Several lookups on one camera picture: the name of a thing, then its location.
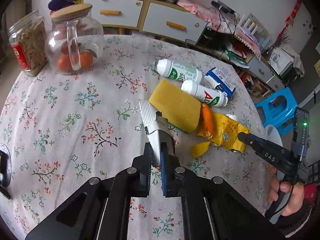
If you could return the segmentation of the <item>small blue white carton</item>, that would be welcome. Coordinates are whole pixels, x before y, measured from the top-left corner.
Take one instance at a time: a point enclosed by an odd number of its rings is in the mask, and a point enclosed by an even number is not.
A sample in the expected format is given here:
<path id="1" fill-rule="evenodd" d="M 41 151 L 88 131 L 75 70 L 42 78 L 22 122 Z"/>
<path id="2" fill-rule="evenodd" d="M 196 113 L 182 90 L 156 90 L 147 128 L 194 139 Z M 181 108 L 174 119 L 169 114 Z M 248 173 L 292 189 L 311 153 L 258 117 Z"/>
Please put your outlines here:
<path id="1" fill-rule="evenodd" d="M 216 67 L 210 69 L 204 75 L 204 79 L 214 88 L 217 89 L 228 98 L 231 99 L 236 90 L 234 82 L 224 70 L 219 70 Z"/>

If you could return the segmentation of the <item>white tissue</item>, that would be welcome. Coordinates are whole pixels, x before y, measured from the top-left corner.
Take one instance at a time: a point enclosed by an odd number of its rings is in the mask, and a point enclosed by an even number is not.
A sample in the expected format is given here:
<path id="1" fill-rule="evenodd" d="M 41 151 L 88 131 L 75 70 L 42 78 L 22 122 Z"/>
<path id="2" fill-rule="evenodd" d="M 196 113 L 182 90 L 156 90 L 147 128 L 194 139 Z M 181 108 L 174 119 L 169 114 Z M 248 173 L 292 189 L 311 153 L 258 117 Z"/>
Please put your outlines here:
<path id="1" fill-rule="evenodd" d="M 235 114 L 227 114 L 226 116 L 234 121 L 238 121 L 238 117 Z"/>

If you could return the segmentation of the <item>white bottle green label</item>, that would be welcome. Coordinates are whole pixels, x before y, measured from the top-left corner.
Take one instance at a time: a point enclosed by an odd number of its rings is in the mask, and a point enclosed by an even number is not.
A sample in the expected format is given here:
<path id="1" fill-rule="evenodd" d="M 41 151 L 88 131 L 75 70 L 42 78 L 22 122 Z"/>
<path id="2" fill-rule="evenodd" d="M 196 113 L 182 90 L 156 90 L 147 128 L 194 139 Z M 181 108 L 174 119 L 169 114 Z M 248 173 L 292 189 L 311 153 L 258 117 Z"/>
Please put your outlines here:
<path id="1" fill-rule="evenodd" d="M 191 80 L 196 83 L 200 83 L 202 80 L 202 72 L 198 69 L 185 66 L 169 59 L 155 60 L 153 66 L 159 75 L 169 79 L 181 82 Z"/>

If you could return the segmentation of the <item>yellow snack wrapper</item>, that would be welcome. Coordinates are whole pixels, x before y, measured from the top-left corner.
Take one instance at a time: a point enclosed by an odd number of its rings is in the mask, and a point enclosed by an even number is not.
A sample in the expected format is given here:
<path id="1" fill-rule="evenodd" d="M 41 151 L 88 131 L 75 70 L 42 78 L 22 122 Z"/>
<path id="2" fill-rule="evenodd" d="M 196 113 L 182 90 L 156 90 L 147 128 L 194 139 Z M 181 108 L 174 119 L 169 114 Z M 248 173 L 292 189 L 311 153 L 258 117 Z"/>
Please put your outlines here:
<path id="1" fill-rule="evenodd" d="M 214 135 L 208 140 L 202 132 L 202 118 L 196 130 L 196 135 L 205 138 L 207 141 L 196 144 L 190 148 L 193 158 L 197 158 L 205 154 L 209 150 L 209 145 L 223 146 L 226 150 L 244 153 L 245 144 L 238 140 L 238 134 L 244 132 L 250 133 L 250 130 L 241 123 L 234 121 L 221 113 L 212 113 L 214 122 Z"/>

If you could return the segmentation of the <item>wooden cabinet with drawers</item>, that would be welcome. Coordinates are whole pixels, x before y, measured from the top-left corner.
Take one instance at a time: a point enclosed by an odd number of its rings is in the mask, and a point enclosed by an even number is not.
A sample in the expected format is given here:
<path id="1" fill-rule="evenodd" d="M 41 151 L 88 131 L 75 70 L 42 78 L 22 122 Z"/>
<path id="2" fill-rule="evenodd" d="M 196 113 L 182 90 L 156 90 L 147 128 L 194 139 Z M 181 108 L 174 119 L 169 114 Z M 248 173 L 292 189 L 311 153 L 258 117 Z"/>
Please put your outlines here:
<path id="1" fill-rule="evenodd" d="M 176 4 L 157 0 L 81 0 L 93 5 L 92 17 L 103 27 L 138 30 L 196 44 L 207 22 Z"/>

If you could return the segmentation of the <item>floral tablecloth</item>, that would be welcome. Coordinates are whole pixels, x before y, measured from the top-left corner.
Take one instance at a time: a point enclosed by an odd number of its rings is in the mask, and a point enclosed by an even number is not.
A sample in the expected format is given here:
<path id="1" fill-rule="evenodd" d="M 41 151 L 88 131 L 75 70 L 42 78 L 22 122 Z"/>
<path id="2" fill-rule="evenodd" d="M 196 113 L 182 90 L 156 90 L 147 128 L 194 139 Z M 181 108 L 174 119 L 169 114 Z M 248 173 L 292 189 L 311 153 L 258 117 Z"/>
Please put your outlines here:
<path id="1" fill-rule="evenodd" d="M 91 177 L 110 178 L 129 167 L 148 139 L 139 99 L 164 79 L 155 59 L 170 59 L 205 74 L 213 67 L 236 87 L 227 107 L 255 135 L 264 137 L 254 103 L 232 66 L 197 51 L 146 37 L 106 35 L 99 65 L 74 75 L 50 66 L 37 77 L 21 73 L 1 112 L 1 144 L 8 147 L 12 199 L 1 195 L 1 217 L 17 239 L 26 235 Z M 261 213 L 266 210 L 267 164 L 251 148 L 234 153 L 214 147 L 194 159 L 191 146 L 206 141 L 170 127 L 180 163 L 200 177 L 221 176 Z M 152 168 L 148 198 L 133 198 L 128 239 L 183 239 L 181 202 L 166 199 L 161 173 Z"/>

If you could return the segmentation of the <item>low tv cabinet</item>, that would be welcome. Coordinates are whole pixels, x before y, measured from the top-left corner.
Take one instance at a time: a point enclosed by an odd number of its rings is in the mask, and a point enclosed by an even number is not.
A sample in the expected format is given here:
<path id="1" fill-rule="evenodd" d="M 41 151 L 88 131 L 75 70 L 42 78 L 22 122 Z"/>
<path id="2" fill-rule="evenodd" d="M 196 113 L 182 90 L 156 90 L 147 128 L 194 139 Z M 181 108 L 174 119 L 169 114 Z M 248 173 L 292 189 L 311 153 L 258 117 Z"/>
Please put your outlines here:
<path id="1" fill-rule="evenodd" d="M 274 92 L 286 87 L 270 64 L 262 56 L 257 57 L 239 35 L 220 33 L 205 28 L 196 46 L 208 55 L 229 63 L 258 79 L 265 87 Z"/>

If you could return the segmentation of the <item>plastic jar red label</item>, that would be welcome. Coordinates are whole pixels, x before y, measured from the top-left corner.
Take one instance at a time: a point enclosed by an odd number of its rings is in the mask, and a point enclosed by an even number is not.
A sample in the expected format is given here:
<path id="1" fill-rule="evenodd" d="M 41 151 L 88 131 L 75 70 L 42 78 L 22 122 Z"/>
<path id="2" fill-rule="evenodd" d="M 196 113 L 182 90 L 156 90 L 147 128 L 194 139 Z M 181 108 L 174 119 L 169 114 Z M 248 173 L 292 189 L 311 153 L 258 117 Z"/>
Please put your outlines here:
<path id="1" fill-rule="evenodd" d="M 9 28 L 9 43 L 22 72 L 36 76 L 48 63 L 45 17 L 34 10 Z"/>

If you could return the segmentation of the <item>yellow sponge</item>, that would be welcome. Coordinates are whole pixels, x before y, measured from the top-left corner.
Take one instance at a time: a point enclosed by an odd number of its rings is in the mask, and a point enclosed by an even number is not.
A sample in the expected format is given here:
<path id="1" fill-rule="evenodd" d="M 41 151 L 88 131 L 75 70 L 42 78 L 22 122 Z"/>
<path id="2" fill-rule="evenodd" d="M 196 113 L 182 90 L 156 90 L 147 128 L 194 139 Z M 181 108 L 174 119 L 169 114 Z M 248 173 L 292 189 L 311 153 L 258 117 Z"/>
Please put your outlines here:
<path id="1" fill-rule="evenodd" d="M 201 103 L 173 83 L 167 80 L 160 81 L 149 102 L 170 124 L 181 131 L 192 133 L 197 128 Z"/>

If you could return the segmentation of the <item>torn white snack packet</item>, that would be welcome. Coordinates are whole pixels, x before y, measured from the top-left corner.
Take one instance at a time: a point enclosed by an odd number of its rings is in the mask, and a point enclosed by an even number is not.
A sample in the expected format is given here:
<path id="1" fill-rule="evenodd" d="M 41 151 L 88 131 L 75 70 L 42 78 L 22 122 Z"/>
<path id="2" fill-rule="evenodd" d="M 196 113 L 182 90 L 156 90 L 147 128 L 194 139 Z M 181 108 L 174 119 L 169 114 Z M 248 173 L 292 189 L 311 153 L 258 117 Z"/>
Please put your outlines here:
<path id="1" fill-rule="evenodd" d="M 145 99 L 139 100 L 139 109 L 153 150 L 152 166 L 158 167 L 161 165 L 161 143 L 166 142 L 169 155 L 175 155 L 175 141 L 169 131 L 168 120 L 162 116 L 161 111 Z"/>

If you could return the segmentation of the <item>black phone on table edge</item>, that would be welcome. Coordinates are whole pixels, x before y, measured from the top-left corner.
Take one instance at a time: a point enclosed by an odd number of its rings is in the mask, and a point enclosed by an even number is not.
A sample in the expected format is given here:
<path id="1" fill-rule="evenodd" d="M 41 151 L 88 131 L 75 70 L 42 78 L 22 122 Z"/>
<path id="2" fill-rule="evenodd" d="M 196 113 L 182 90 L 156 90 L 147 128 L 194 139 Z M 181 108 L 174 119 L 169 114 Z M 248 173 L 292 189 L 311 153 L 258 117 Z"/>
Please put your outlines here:
<path id="1" fill-rule="evenodd" d="M 5 144 L 0 145 L 1 152 L 1 194 L 8 200 L 11 199 L 7 187 L 10 185 L 12 176 L 11 156 L 8 147 Z"/>

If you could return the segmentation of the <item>glass jar with oranges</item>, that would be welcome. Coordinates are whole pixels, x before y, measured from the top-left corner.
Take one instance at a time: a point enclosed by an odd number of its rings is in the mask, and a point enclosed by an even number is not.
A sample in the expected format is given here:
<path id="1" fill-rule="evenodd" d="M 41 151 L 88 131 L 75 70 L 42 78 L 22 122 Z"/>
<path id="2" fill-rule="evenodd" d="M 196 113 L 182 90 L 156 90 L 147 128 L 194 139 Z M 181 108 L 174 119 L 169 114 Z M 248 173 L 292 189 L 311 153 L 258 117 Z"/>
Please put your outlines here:
<path id="1" fill-rule="evenodd" d="M 103 53 L 102 25 L 91 17 L 93 5 L 70 5 L 51 14 L 52 31 L 45 52 L 51 68 L 60 74 L 74 74 L 93 66 Z"/>

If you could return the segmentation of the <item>blue plastic stool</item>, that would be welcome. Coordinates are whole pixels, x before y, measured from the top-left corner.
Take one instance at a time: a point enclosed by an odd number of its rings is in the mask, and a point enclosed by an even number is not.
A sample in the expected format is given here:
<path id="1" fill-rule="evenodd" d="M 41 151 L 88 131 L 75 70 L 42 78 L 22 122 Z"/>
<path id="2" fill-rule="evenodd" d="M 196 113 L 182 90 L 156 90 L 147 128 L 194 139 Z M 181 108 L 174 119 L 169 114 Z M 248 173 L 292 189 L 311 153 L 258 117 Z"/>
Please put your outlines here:
<path id="1" fill-rule="evenodd" d="M 274 126 L 281 137 L 293 130 L 297 102 L 289 87 L 273 93 L 255 107 L 263 127 Z"/>

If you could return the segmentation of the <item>white bottle red letters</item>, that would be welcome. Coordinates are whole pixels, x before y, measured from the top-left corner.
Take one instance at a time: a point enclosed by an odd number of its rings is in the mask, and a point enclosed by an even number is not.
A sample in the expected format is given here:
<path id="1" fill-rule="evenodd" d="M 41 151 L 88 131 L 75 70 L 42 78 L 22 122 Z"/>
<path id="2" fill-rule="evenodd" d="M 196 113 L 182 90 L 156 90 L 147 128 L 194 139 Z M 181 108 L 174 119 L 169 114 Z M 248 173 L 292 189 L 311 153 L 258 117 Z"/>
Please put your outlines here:
<path id="1" fill-rule="evenodd" d="M 185 80 L 181 85 L 181 90 L 210 107 L 225 107 L 228 103 L 228 98 L 223 92 L 204 87 L 192 80 Z"/>

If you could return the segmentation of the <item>white trash bin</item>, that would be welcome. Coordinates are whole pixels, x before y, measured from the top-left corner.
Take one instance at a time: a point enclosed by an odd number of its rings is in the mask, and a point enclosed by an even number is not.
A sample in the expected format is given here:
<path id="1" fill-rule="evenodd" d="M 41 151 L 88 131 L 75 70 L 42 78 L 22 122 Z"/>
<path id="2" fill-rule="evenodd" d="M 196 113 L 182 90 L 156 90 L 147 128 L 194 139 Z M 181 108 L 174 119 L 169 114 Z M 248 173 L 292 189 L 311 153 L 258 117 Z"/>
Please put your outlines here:
<path id="1" fill-rule="evenodd" d="M 273 125 L 267 125 L 265 128 L 265 135 L 268 141 L 271 141 L 279 146 L 283 146 L 283 142 L 278 130 Z"/>

